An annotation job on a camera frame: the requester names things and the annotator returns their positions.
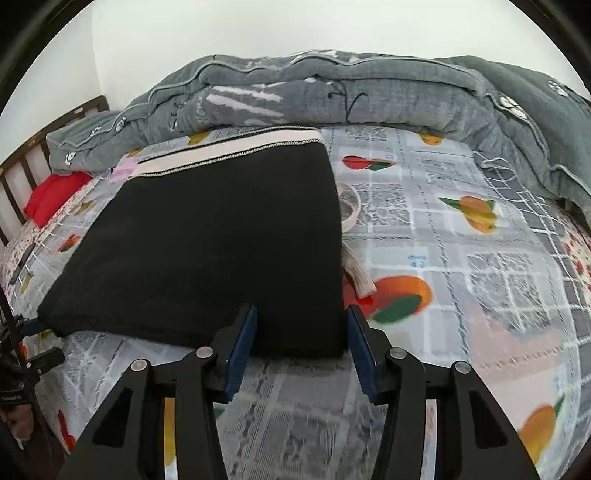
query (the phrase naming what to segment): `red pillow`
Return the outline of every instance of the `red pillow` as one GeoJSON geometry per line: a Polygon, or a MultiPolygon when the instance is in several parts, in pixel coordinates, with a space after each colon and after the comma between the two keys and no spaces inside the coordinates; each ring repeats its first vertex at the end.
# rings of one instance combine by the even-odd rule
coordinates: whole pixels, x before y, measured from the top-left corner
{"type": "Polygon", "coordinates": [[[33,192],[25,207],[25,213],[39,226],[44,227],[68,199],[86,185],[92,177],[75,171],[63,177],[52,173],[33,192]]]}

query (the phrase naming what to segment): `metal screw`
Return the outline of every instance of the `metal screw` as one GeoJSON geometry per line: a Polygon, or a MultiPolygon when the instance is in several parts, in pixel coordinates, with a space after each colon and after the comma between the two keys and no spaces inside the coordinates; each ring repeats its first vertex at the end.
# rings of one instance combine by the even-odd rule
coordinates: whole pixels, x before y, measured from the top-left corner
{"type": "Polygon", "coordinates": [[[466,362],[458,362],[456,363],[456,370],[459,371],[461,374],[467,374],[470,373],[472,367],[470,366],[470,364],[467,364],[466,362]]]}
{"type": "Polygon", "coordinates": [[[395,346],[390,349],[390,356],[392,358],[397,358],[398,360],[402,360],[404,357],[407,356],[407,351],[404,348],[400,348],[399,346],[395,346]]]}
{"type": "Polygon", "coordinates": [[[195,354],[199,358],[209,358],[213,355],[213,348],[211,348],[210,346],[202,346],[201,348],[197,349],[195,354]]]}
{"type": "Polygon", "coordinates": [[[134,362],[131,364],[131,369],[134,372],[141,372],[147,366],[148,366],[148,362],[146,360],[144,360],[143,358],[138,358],[137,360],[134,360],[134,362]]]}

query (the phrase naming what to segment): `wooden headboard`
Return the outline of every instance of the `wooden headboard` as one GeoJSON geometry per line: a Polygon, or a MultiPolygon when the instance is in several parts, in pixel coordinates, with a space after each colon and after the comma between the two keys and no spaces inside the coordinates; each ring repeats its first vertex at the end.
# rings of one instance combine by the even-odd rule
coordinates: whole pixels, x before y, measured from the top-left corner
{"type": "MultiPolygon", "coordinates": [[[[18,147],[2,164],[0,164],[0,186],[2,187],[6,194],[6,197],[8,198],[8,203],[12,207],[12,213],[16,215],[16,218],[18,219],[21,225],[23,225],[27,221],[27,218],[23,213],[21,206],[19,206],[19,203],[23,203],[23,195],[20,195],[21,201],[18,202],[15,198],[15,195],[12,192],[11,186],[9,184],[9,179],[15,176],[18,177],[19,175],[22,178],[22,173],[24,173],[24,177],[27,179],[28,186],[32,191],[35,187],[37,187],[37,181],[42,182],[45,179],[45,177],[49,175],[49,149],[47,147],[46,135],[76,120],[84,118],[87,113],[102,112],[108,109],[109,105],[107,103],[107,99],[102,95],[93,98],[92,100],[86,103],[83,103],[82,105],[74,108],[73,110],[70,110],[68,113],[65,113],[58,119],[51,122],[46,127],[39,130],[35,135],[33,135],[25,143],[18,147]],[[44,168],[43,171],[38,171],[36,180],[35,175],[31,170],[31,156],[27,158],[27,154],[30,154],[33,150],[39,149],[43,154],[43,157],[45,158],[47,168],[44,168]]],[[[0,212],[0,215],[2,216],[2,219],[4,220],[3,223],[5,225],[9,223],[7,220],[7,216],[5,215],[5,212],[0,212]]],[[[0,226],[0,240],[4,245],[8,243],[8,235],[2,229],[2,226],[0,226]]]]}

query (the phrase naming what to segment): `dark wooden bed frame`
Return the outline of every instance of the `dark wooden bed frame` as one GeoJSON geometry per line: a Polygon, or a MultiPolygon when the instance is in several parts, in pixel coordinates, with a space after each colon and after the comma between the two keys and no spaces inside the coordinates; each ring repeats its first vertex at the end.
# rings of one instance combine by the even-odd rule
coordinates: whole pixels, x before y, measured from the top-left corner
{"type": "MultiPolygon", "coordinates": [[[[25,177],[27,178],[27,182],[31,187],[31,190],[34,190],[37,187],[37,182],[33,177],[33,173],[31,172],[31,167],[29,166],[27,160],[27,153],[30,152],[36,146],[40,146],[41,150],[43,151],[43,156],[45,157],[45,161],[47,162],[47,166],[49,167],[49,148],[47,147],[46,136],[48,133],[53,132],[68,123],[72,120],[78,120],[84,118],[86,116],[86,112],[92,109],[97,109],[99,112],[103,112],[109,109],[109,104],[107,103],[107,99],[101,95],[92,100],[89,100],[86,103],[70,110],[69,112],[65,113],[58,119],[51,122],[46,127],[39,130],[35,135],[29,138],[25,143],[23,143],[20,147],[18,147],[1,165],[0,165],[0,184],[4,188],[6,192],[6,196],[8,197],[8,201],[14,210],[18,220],[23,225],[27,221],[27,217],[25,213],[21,210],[18,206],[18,203],[12,194],[10,186],[7,180],[7,173],[15,168],[16,166],[21,166],[22,170],[25,173],[25,177]]],[[[0,240],[4,245],[8,243],[8,237],[6,233],[0,227],[0,240]]]]}

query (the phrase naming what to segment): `fruit print bedsheet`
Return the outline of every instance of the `fruit print bedsheet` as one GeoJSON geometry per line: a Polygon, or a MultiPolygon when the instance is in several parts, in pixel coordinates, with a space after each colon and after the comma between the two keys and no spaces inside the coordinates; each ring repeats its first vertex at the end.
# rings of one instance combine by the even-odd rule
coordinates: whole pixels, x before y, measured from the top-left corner
{"type": "MultiPolygon", "coordinates": [[[[556,210],[525,190],[506,161],[474,157],[464,144],[377,126],[322,131],[337,181],[353,185],[362,200],[345,240],[378,288],[358,300],[343,279],[346,303],[359,303],[372,326],[423,361],[472,363],[541,477],[558,478],[589,435],[591,319],[556,210]]],[[[82,200],[83,211],[74,215],[73,209],[27,262],[10,296],[15,312],[34,313],[51,276],[132,171],[134,157],[231,133],[222,129],[126,155],[82,200]],[[27,273],[34,276],[23,288],[27,273]]],[[[68,447],[135,358],[159,364],[188,351],[93,332],[27,339],[29,355],[53,345],[64,349],[67,362],[45,375],[37,391],[68,447]]],[[[435,461],[431,401],[427,415],[425,479],[433,477],[435,461]]],[[[252,359],[241,391],[217,407],[216,416],[232,479],[362,479],[371,475],[385,410],[368,403],[345,355],[338,361],[252,359]]],[[[175,478],[174,442],[166,431],[167,477],[175,478]]]]}

